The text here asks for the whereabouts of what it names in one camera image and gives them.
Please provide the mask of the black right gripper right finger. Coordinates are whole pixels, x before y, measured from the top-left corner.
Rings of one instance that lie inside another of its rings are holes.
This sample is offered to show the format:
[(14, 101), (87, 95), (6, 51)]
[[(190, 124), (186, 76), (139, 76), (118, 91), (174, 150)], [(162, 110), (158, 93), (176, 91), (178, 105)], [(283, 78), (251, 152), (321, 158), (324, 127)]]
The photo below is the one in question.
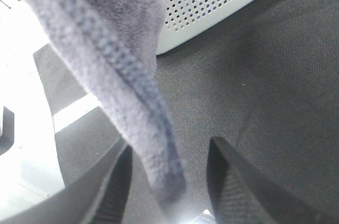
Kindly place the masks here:
[(267, 180), (222, 137), (212, 137), (207, 163), (217, 223), (315, 223), (315, 210)]

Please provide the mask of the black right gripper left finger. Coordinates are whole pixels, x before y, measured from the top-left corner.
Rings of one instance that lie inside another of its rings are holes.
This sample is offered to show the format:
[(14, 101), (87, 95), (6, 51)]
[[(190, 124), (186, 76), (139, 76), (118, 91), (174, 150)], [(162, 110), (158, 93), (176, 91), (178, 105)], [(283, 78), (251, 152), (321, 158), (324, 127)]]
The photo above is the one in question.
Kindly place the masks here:
[(3, 223), (121, 223), (132, 173), (132, 149), (113, 146), (83, 176)]

